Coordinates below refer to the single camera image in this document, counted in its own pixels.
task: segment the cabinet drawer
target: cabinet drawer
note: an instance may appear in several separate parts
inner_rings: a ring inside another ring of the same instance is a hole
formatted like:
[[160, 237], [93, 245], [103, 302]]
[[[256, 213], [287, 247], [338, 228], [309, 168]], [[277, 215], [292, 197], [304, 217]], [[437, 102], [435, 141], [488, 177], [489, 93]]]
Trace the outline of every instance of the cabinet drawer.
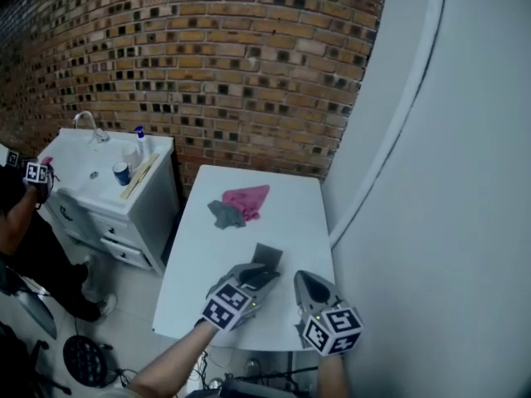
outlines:
[[151, 269], [151, 265], [145, 259], [141, 250], [129, 248], [128, 246], [115, 243], [105, 238], [101, 238], [100, 241], [117, 260], [136, 265], [141, 269]]
[[91, 236], [90, 233], [94, 232], [90, 228], [86, 211], [77, 206], [70, 197], [51, 196], [45, 205], [65, 229], [67, 235], [78, 240], [86, 240]]
[[127, 245], [136, 246], [133, 234], [127, 228], [127, 224], [121, 223], [117, 220], [104, 218], [94, 212], [90, 213], [90, 218], [94, 222], [94, 228], [96, 231], [98, 231], [103, 237], [123, 242]]

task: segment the soap dispenser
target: soap dispenser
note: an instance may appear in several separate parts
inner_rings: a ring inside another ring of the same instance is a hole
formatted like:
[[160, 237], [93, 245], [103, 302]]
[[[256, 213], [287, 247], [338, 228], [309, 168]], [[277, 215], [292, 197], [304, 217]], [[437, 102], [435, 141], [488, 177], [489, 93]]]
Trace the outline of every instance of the soap dispenser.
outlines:
[[144, 135], [144, 127], [142, 127], [142, 125], [139, 125], [136, 129], [134, 129], [134, 131], [139, 136], [138, 148], [140, 157], [143, 160], [149, 158], [149, 155], [151, 154], [151, 149], [149, 148], [149, 137], [146, 137]]

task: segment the blue cup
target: blue cup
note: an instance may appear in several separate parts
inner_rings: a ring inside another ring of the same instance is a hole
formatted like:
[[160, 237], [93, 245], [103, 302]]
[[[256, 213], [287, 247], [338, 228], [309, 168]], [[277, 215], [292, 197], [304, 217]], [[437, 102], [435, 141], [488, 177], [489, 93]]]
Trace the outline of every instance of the blue cup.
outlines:
[[113, 166], [113, 173], [120, 186], [127, 186], [131, 181], [127, 163], [116, 163]]

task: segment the drawer handle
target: drawer handle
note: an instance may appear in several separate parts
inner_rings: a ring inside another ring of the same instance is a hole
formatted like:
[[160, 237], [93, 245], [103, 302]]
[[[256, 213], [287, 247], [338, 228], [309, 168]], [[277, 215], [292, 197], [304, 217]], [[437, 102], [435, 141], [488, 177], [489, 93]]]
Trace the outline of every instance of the drawer handle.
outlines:
[[61, 207], [61, 215], [63, 218], [65, 218], [68, 221], [73, 221], [67, 214], [66, 214], [66, 208], [63, 205], [60, 205]]

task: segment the black pants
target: black pants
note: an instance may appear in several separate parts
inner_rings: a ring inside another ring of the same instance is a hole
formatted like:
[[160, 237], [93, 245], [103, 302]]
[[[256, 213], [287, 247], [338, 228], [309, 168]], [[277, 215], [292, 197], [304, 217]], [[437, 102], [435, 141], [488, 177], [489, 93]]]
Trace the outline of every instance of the black pants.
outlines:
[[8, 267], [39, 283], [74, 317], [88, 322], [100, 317], [98, 306], [81, 293], [86, 267], [71, 264], [50, 225], [36, 211], [15, 255], [2, 258]]

